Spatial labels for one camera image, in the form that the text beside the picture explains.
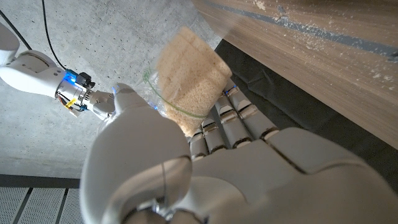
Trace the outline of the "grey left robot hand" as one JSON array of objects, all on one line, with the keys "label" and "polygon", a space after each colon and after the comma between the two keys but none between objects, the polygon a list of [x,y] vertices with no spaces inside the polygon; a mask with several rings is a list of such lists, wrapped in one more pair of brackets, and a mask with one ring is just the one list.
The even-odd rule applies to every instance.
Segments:
[{"label": "grey left robot hand", "polygon": [[228,82],[190,150],[181,129],[131,87],[90,149],[85,223],[396,223],[397,194],[365,161],[299,128],[278,130]]}]

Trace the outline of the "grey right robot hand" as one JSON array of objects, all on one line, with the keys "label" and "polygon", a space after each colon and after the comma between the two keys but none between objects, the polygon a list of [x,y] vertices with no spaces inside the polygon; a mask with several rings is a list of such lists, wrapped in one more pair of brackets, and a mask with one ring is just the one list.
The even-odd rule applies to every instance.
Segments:
[{"label": "grey right robot hand", "polygon": [[83,87],[74,79],[63,79],[55,95],[63,106],[74,116],[90,111],[99,119],[104,120],[114,112],[114,95],[108,92],[93,91]]}]

